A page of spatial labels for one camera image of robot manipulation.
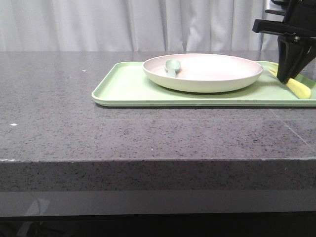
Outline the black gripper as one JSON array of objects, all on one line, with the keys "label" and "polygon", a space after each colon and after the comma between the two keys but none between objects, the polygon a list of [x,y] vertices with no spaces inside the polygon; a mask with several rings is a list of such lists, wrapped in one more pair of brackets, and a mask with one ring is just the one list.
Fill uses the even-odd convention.
[{"label": "black gripper", "polygon": [[314,41],[316,2],[314,0],[271,0],[265,12],[283,16],[283,20],[256,19],[252,31],[279,35],[277,78],[285,84],[290,78],[296,78],[316,57],[316,42]]}]

